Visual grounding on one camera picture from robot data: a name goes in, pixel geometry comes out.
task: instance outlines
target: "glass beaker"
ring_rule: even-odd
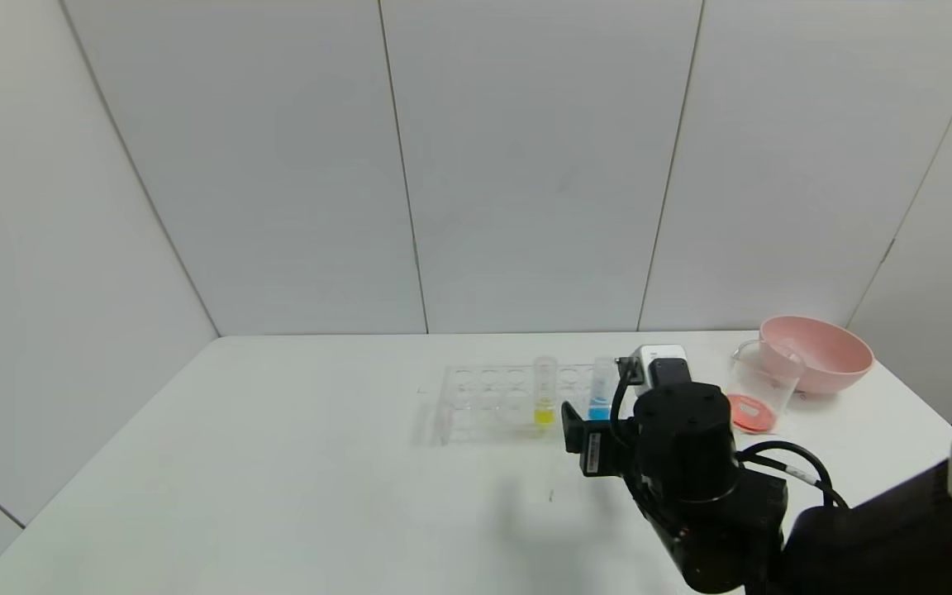
[[[733,351],[726,398],[734,425],[748,432],[769,432],[785,413],[806,365],[788,347],[762,339],[745,341]]]

